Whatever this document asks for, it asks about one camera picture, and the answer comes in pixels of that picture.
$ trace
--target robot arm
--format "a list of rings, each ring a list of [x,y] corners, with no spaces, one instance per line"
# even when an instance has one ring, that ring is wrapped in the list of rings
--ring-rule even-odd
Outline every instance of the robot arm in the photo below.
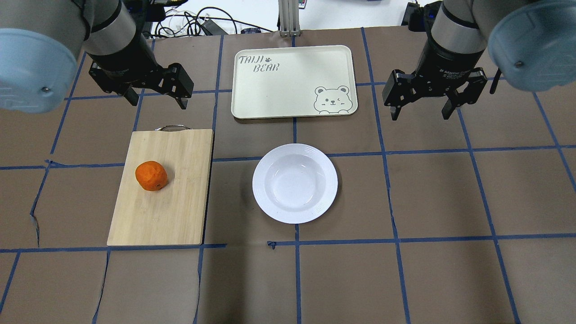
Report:
[[[444,119],[475,103],[487,82],[475,68],[486,48],[520,90],[576,80],[576,0],[444,0],[427,5],[424,18],[428,40],[418,67],[394,70],[382,92],[393,120],[421,97],[447,96]]]
[[[67,96],[81,47],[90,75],[132,105],[132,87],[172,96],[186,108],[194,83],[178,63],[160,66],[121,0],[7,0],[0,5],[0,107],[53,110]]]

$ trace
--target cutting board handle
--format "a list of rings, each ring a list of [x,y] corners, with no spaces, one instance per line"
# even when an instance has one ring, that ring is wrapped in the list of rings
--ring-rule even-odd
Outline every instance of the cutting board handle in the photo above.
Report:
[[[164,127],[160,127],[160,128],[156,128],[155,130],[159,130],[159,131],[179,131],[179,130],[185,130],[185,129],[191,129],[188,126],[185,125],[166,125]]]

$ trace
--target blue tape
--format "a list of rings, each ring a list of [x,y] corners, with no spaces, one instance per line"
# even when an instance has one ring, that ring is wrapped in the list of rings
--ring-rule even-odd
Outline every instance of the blue tape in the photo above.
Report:
[[[554,141],[554,145],[555,145],[556,149],[558,150],[558,154],[560,154],[560,158],[562,159],[562,163],[564,164],[564,168],[566,169],[566,174],[568,174],[568,178],[570,178],[570,183],[572,183],[572,189],[574,189],[574,191],[576,192],[576,181],[574,181],[574,175],[572,174],[572,171],[570,170],[570,166],[568,165],[568,161],[566,161],[566,157],[564,156],[564,153],[562,152],[562,148],[560,147],[560,143],[558,143],[558,139],[556,138],[556,134],[554,134],[554,130],[552,129],[552,124],[550,124],[550,121],[548,120],[548,117],[546,116],[546,112],[544,111],[544,108],[542,107],[542,103],[540,102],[540,98],[538,98],[538,95],[536,94],[536,92],[532,92],[532,95],[534,95],[534,100],[536,101],[536,104],[538,105],[538,109],[540,109],[540,113],[542,114],[542,118],[544,118],[544,122],[546,123],[546,127],[548,127],[548,131],[550,132],[550,136],[552,137],[552,140]]]
[[[222,69],[222,49],[224,48],[224,35],[220,36],[218,49],[218,68],[216,70],[216,90],[214,92],[214,112],[212,114],[212,130],[216,132],[216,117],[218,116],[218,93],[220,92],[220,73]]]
[[[102,95],[102,96],[84,96],[84,97],[70,97],[66,100],[88,100],[88,99],[109,99],[109,98],[122,98],[119,95]]]
[[[509,151],[509,150],[549,150],[555,149],[555,146],[548,145],[548,146],[518,146],[515,148],[480,148],[480,149],[473,149],[474,152],[497,152],[497,151]]]
[[[467,149],[437,149],[437,150],[392,150],[386,151],[386,155],[400,155],[400,154],[436,154],[436,153],[463,153]]]
[[[516,235],[498,235],[497,237],[499,240],[560,239],[560,238],[576,238],[576,233],[516,234]]]
[[[36,227],[36,245],[40,247],[40,224],[38,223],[38,218],[34,215],[36,211],[36,205],[38,204],[38,200],[40,199],[40,194],[42,193],[42,189],[44,188],[44,184],[46,183],[46,178],[48,178],[48,173],[50,172],[50,165],[48,165],[44,171],[44,177],[42,177],[42,182],[40,182],[40,187],[38,188],[38,193],[36,194],[36,198],[34,198],[34,202],[32,203],[32,207],[30,208],[30,218],[34,227]]]
[[[296,36],[292,36],[292,47],[296,47]],[[292,143],[298,142],[298,126],[297,126],[297,118],[292,117]]]
[[[488,200],[486,199],[486,194],[484,192],[484,186],[482,185],[482,179],[480,177],[480,171],[478,170],[478,165],[476,163],[476,157],[474,156],[474,150],[472,149],[472,144],[470,143],[470,137],[468,135],[468,130],[466,129],[466,124],[464,123],[464,117],[462,112],[458,110],[458,118],[460,119],[460,125],[462,126],[462,131],[464,132],[464,138],[466,139],[466,145],[470,154],[470,159],[472,160],[472,166],[474,168],[474,173],[476,175],[476,181],[478,182],[478,189],[480,190],[480,195],[482,196],[482,203],[484,204],[484,211],[486,212],[486,218],[488,220],[488,225],[490,226],[490,232],[492,234],[492,240],[494,242],[494,248],[496,249],[496,255],[498,256],[498,263],[500,263],[500,270],[502,272],[502,278],[504,279],[504,285],[506,287],[506,293],[508,294],[508,300],[510,301],[510,307],[512,309],[512,314],[514,315],[515,323],[520,323],[520,317],[518,316],[518,311],[516,309],[516,302],[514,301],[514,295],[512,294],[512,289],[510,287],[510,282],[508,280],[508,274],[506,272],[506,266],[504,265],[504,260],[502,258],[502,252],[498,244],[498,237],[496,236],[496,230],[494,228],[494,223],[492,222],[492,215],[490,213],[490,208],[488,207]]]
[[[26,169],[44,169],[43,165],[20,165],[16,167],[0,167],[0,170],[26,170]]]
[[[383,244],[397,242],[398,239],[310,240],[300,241],[300,245]]]
[[[465,242],[465,241],[486,241],[492,240],[492,236],[452,236],[447,238],[405,238],[400,239],[401,243],[424,243],[424,242]]]
[[[10,285],[12,284],[12,279],[14,278],[14,272],[16,272],[16,266],[18,265],[18,260],[20,259],[20,253],[16,253],[14,257],[14,263],[12,263],[12,270],[8,276],[8,281],[6,282],[6,287],[4,288],[4,294],[2,295],[2,300],[0,300],[0,314],[4,308],[4,303],[6,302],[6,297],[8,296],[8,290],[10,290]]]
[[[212,162],[233,162],[233,161],[255,161],[262,159],[261,156],[249,156],[249,157],[222,157],[219,159],[212,159]]]
[[[358,152],[358,153],[330,153],[326,154],[328,157],[343,157],[343,156],[381,156],[382,152]]]
[[[300,226],[294,225],[294,257],[296,261],[296,322],[302,324],[302,289],[300,283]]]
[[[162,94],[162,93],[158,93],[158,92],[144,92],[144,93],[141,93],[139,96],[142,96],[142,97],[153,97],[153,96],[163,96],[163,94]]]
[[[106,267],[104,268],[104,278],[102,278],[102,287],[100,288],[100,298],[94,316],[92,316],[92,324],[96,324],[98,320],[98,311],[100,310],[100,303],[102,303],[102,296],[104,296],[104,285],[106,284],[106,274],[108,273],[108,264],[110,263],[110,249],[106,250]]]
[[[382,163],[384,164],[384,178],[386,180],[386,194],[388,196],[388,206],[390,212],[390,218],[392,222],[392,232],[394,233],[394,239],[398,240],[398,230],[396,228],[396,222],[394,221],[394,212],[392,209],[392,200],[390,198],[390,176],[388,173],[388,161],[386,159],[386,148],[384,146],[384,139],[382,137],[382,128],[380,126],[380,113],[378,112],[378,101],[376,99],[376,88],[374,84],[374,73],[372,71],[372,62],[370,60],[370,52],[368,50],[368,42],[366,40],[366,32],[364,27],[361,29],[362,41],[364,42],[364,50],[366,51],[366,61],[368,63],[368,72],[370,74],[370,82],[372,83],[372,101],[374,105],[374,114],[376,116],[376,128],[378,129],[378,140],[380,141],[380,150],[382,151]],[[408,296],[406,293],[406,281],[404,280],[404,266],[402,264],[402,254],[400,251],[400,242],[396,242],[396,261],[398,263],[398,275],[400,279],[400,290],[402,292],[402,302],[404,304],[404,316],[406,317],[406,323],[410,324],[410,309],[408,307]]]
[[[71,98],[74,94],[74,90],[76,89],[76,85],[78,84],[78,78],[80,77],[80,71],[82,71],[82,66],[84,65],[84,60],[86,59],[86,52],[82,54],[82,59],[80,60],[80,65],[78,66],[78,71],[76,71],[76,77],[74,78],[74,83],[72,83],[72,88],[70,89],[70,94],[68,95]],[[50,154],[54,154],[54,150],[56,149],[56,144],[58,143],[58,138],[60,137],[60,132],[62,131],[62,126],[64,125],[64,119],[66,119],[66,114],[68,113],[68,108],[70,106],[70,99],[66,102],[66,107],[64,108],[64,112],[62,113],[62,118],[60,119],[60,124],[58,125],[58,130],[56,131],[56,136],[54,137],[54,142],[52,143],[52,148],[50,149]]]
[[[192,324],[198,323],[198,308],[200,307],[200,283],[202,282],[202,263],[204,261],[204,248],[200,249],[198,256],[198,301],[196,302],[196,313],[194,313],[194,321]]]
[[[103,164],[62,164],[52,160],[46,160],[50,168],[53,169],[66,169],[66,168],[110,168],[110,167],[123,167],[124,163],[103,163]]]
[[[144,90],[140,90],[140,95],[138,95],[138,107],[136,108],[136,117],[134,118],[134,126],[132,127],[132,131],[136,131],[138,128],[138,121],[140,120],[140,111],[142,110],[142,102],[144,102]]]
[[[169,245],[169,246],[89,246],[89,247],[40,247],[0,248],[0,253],[95,252],[95,251],[153,251],[192,250],[195,248],[225,248],[227,244]]]

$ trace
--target wooden cutting board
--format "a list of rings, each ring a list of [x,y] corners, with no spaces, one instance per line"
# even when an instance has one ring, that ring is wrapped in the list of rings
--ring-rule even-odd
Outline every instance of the wooden cutting board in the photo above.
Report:
[[[135,131],[130,139],[109,246],[202,244],[214,132]],[[146,191],[134,172],[154,160],[164,166],[169,183]]]

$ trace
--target orange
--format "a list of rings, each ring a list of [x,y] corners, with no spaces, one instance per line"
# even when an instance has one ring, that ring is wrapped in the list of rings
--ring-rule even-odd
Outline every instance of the orange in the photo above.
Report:
[[[157,191],[168,184],[168,174],[162,164],[146,161],[136,168],[136,180],[148,191]]]

